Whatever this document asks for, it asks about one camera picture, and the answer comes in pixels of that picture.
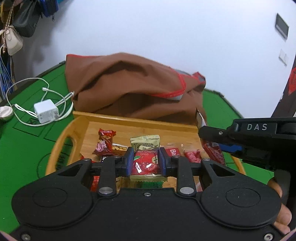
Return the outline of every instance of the human hand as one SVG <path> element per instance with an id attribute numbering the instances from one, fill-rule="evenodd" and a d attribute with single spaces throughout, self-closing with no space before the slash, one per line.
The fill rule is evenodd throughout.
<path id="1" fill-rule="evenodd" d="M 270 179 L 267 185 L 273 188 L 279 194 L 279 196 L 282 197 L 283 191 L 274 178 Z M 280 209 L 279 215 L 276 218 L 274 225 L 283 234 L 287 234 L 290 232 L 290 228 L 288 227 L 288 224 L 291 222 L 291 219 L 292 219 L 291 211 L 284 204 L 281 204 L 281 209 Z"/>

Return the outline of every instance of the brown cloth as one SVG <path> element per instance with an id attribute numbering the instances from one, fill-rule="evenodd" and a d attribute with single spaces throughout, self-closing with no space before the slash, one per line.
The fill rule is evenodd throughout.
<path id="1" fill-rule="evenodd" d="M 127 53 L 67 55 L 66 81 L 77 111 L 184 124 L 205 118 L 205 78 Z"/>

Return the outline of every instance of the white cable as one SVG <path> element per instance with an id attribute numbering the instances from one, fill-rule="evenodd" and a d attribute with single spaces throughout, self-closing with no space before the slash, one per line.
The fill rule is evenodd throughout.
<path id="1" fill-rule="evenodd" d="M 20 110 L 20 111 L 23 111 L 23 112 L 26 112 L 27 114 L 31 115 L 32 117 L 37 118 L 37 115 L 36 115 L 34 112 L 29 111 L 29 110 L 26 110 L 26 109 L 22 108 L 21 106 L 19 106 L 18 104 L 11 105 L 11 103 L 10 103 L 9 100 L 8 100 L 8 96 L 7 96 L 7 94 L 8 94 L 8 92 L 9 92 L 9 90 L 10 90 L 13 86 L 15 86 L 16 84 L 21 83 L 21 82 L 26 81 L 26 80 L 42 80 L 42 81 L 44 81 L 44 82 L 47 84 L 47 88 L 46 88 L 46 87 L 42 87 L 42 90 L 45 91 L 45 94 L 43 95 L 41 101 L 44 100 L 44 98 L 45 98 L 45 96 L 47 95 L 48 92 L 52 92 L 52 93 L 55 93 L 55 94 L 57 94 L 57 95 L 59 95 L 59 96 L 62 97 L 62 99 L 61 99 L 60 101 L 58 101 L 58 102 L 55 104 L 55 106 L 59 106 L 59 105 L 61 105 L 61 104 L 64 103 L 64 108 L 63 108 L 63 111 L 61 112 L 61 114 L 59 114 L 59 118 L 58 118 L 57 120 L 51 120 L 51 121 L 48 121 L 48 122 L 45 122 L 45 123 L 42 123 L 42 124 L 35 124 L 35 125 L 33 125 L 33 124 L 28 124 L 28 123 L 23 122 L 23 121 L 18 117 L 18 115 L 15 113 L 15 111 L 13 111 L 15 117 L 18 119 L 19 122 L 21 122 L 22 124 L 24 124 L 24 125 L 26 125 L 26 126 L 39 127 L 39 126 L 44 126 L 44 125 L 50 124 L 50 123 L 52 123 L 52 122 L 54 122 L 54 121 L 60 121 L 60 120 L 62 120 L 62 119 L 65 119 L 66 117 L 68 117 L 68 116 L 71 114 L 72 109 L 73 109 L 73 106 L 74 106 L 73 102 L 71 103 L 71 106 L 70 106 L 70 108 L 68 109 L 68 111 L 63 115 L 63 113 L 64 113 L 65 110 L 66 110 L 66 101 L 69 100 L 69 99 L 71 98 L 71 96 L 74 96 L 74 92 L 70 92 L 70 93 L 68 93 L 68 94 L 64 97 L 64 96 L 62 96 L 60 93 L 58 93 L 58 92 L 56 92 L 56 91 L 53 91 L 53 90 L 50 90 L 50 89 L 49 89 L 49 83 L 48 83 L 45 79 L 38 78 L 38 77 L 26 78 L 26 79 L 20 80 L 20 81 L 14 83 L 13 85 L 11 85 L 11 86 L 7 89 L 7 91 L 6 91 L 6 100 L 7 100 L 7 103 L 9 104 L 9 106 L 10 106 L 11 108 L 13 108 L 13 106 L 15 106 L 16 109 L 18 109 L 18 110 Z"/>

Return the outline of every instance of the black handbag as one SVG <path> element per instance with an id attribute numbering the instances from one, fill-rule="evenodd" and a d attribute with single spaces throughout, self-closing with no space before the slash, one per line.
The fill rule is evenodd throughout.
<path id="1" fill-rule="evenodd" d="M 23 5 L 12 22 L 12 25 L 21 36 L 32 37 L 40 15 L 41 7 L 37 1 L 24 0 Z"/>

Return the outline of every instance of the green table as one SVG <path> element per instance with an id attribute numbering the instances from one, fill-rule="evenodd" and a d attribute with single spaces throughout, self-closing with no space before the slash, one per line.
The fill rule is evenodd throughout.
<path id="1" fill-rule="evenodd" d="M 64 71 L 65 65 L 61 63 L 40 76 L 49 82 L 50 89 L 65 96 L 68 88 Z M 22 87 L 11 103 L 18 103 L 25 109 L 32 110 L 33 104 L 40 101 L 43 96 L 44 92 L 41 88 L 44 86 L 43 81 L 36 81 L 24 86 L 25 89 Z M 53 93 L 48 93 L 47 98 L 60 100 Z M 233 119 L 240 118 L 239 113 L 218 92 L 205 90 L 203 105 L 210 126 L 226 128 L 232 124 Z M 35 122 L 24 112 L 18 111 L 17 114 L 23 121 Z M 62 130 L 72 119 L 73 116 L 70 115 L 64 120 L 47 126 L 29 127 L 21 124 L 14 117 L 0 127 L 2 133 L 0 138 L 0 230 L 11 232 L 18 226 L 10 204 L 13 194 L 20 187 L 44 176 L 51 149 Z M 67 140 L 59 157 L 61 166 L 66 163 L 71 146 L 71 141 Z M 231 157 L 226 153 L 225 159 L 227 166 L 236 169 Z M 267 183 L 273 176 L 272 172 L 248 164 L 243 165 L 248 176 L 263 183 Z"/>

